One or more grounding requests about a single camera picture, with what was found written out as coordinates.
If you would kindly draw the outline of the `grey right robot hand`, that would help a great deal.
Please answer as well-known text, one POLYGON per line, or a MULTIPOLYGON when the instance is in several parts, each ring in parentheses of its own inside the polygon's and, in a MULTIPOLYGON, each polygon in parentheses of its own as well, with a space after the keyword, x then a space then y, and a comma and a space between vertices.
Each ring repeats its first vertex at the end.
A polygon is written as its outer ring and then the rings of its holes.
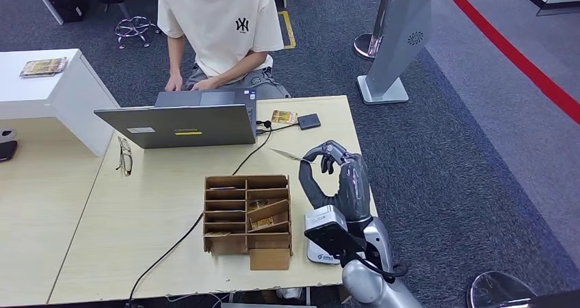
POLYGON ((300 160, 298 179, 312 205, 317 209, 326 205, 335 206, 347 222, 362 222, 371 217, 371 191, 367 165, 359 153, 350 153, 334 140, 328 140, 311 149, 300 160), (340 167, 339 189, 336 194, 324 194, 313 178, 311 163, 321 157, 321 172, 332 174, 333 165, 340 167))

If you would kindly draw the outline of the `person's left hand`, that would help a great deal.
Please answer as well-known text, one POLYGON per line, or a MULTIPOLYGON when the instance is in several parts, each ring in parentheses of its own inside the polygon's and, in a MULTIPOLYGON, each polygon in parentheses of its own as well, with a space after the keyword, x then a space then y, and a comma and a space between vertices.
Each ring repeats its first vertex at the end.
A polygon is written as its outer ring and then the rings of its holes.
POLYGON ((220 86, 221 81, 217 77, 212 77, 196 82, 191 86, 190 90, 214 90, 220 86))

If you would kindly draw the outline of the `person's right hand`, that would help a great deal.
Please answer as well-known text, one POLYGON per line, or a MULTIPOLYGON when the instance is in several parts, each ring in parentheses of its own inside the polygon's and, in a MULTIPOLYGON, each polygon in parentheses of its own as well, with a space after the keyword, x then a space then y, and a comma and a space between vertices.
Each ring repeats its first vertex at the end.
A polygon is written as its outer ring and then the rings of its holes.
POLYGON ((182 86, 183 86, 183 77, 181 73, 171 72, 164 90, 166 92, 181 91, 182 86))

